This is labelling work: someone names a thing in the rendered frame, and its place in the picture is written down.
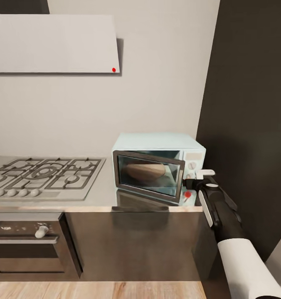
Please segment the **microwave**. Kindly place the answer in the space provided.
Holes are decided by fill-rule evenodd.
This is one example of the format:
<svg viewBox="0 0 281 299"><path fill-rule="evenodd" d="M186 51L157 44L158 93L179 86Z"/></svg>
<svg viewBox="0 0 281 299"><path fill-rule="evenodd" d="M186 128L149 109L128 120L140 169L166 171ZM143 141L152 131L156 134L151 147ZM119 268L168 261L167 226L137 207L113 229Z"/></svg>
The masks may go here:
<svg viewBox="0 0 281 299"><path fill-rule="evenodd" d="M180 203L182 181L203 169L205 154L187 133L122 132L112 149L115 186Z"/></svg>

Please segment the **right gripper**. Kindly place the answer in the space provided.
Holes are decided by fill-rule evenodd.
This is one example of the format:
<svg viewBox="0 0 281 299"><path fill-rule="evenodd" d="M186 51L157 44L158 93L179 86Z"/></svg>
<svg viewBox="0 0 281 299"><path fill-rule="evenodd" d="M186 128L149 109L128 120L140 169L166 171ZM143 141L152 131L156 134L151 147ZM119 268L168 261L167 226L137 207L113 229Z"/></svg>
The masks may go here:
<svg viewBox="0 0 281 299"><path fill-rule="evenodd" d="M210 183L209 179L184 179L182 186L185 186L187 190L197 191L197 185L201 182Z"/></svg>

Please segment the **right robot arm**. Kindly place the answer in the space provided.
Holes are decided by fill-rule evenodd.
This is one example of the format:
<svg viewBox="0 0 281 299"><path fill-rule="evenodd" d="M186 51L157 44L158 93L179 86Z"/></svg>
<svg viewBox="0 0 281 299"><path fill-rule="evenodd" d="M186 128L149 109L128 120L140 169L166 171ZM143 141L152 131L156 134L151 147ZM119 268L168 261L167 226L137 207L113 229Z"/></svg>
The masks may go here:
<svg viewBox="0 0 281 299"><path fill-rule="evenodd" d="M268 271L242 228L239 214L225 202L223 190L203 176L210 169L196 170L194 179L182 186L195 190L221 254L232 299L281 299L281 287Z"/></svg>

